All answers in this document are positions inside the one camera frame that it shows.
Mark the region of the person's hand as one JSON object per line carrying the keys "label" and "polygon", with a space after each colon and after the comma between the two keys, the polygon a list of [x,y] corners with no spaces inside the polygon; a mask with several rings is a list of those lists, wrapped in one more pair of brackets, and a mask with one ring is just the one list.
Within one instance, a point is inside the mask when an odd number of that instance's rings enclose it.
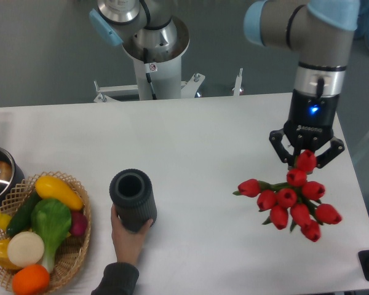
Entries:
{"label": "person's hand", "polygon": [[112,240],[117,262],[127,263],[136,266],[140,257],[143,245],[153,223],[153,219],[147,220],[138,232],[128,231],[122,224],[116,211],[116,207],[111,207]]}

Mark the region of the dark grey sleeved forearm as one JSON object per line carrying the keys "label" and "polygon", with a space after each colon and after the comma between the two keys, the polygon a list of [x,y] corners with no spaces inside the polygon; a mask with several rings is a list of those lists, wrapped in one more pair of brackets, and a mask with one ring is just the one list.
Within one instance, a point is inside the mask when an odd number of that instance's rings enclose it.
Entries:
{"label": "dark grey sleeved forearm", "polygon": [[131,295],[139,277],[138,269],[126,262],[108,264],[103,278],[91,294],[126,294]]}

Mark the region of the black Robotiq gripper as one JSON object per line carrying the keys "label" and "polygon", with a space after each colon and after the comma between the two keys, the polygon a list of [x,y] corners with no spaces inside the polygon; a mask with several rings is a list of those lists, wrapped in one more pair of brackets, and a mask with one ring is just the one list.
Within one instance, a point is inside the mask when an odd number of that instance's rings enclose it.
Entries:
{"label": "black Robotiq gripper", "polygon": [[[318,169],[326,166],[345,150],[343,141],[334,138],[332,128],[338,101],[338,95],[317,97],[293,91],[284,129],[273,130],[269,134],[269,142],[280,161],[287,164],[289,170],[294,167],[295,156],[302,150],[315,152],[327,142],[330,143],[330,147],[316,157]],[[295,156],[290,154],[282,143],[285,135],[294,148]]]}

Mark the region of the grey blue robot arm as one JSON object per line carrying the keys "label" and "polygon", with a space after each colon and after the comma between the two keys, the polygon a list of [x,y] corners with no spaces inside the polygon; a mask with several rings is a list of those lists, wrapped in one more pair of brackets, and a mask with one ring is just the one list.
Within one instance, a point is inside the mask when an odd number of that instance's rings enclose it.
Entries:
{"label": "grey blue robot arm", "polygon": [[[317,154],[318,168],[344,151],[332,125],[359,8],[358,1],[257,1],[245,13],[244,34],[251,43],[300,55],[288,120],[269,135],[289,167],[306,150]],[[196,81],[181,81],[189,33],[169,1],[98,1],[89,20],[105,42],[123,47],[133,60],[141,100],[196,94]]]}

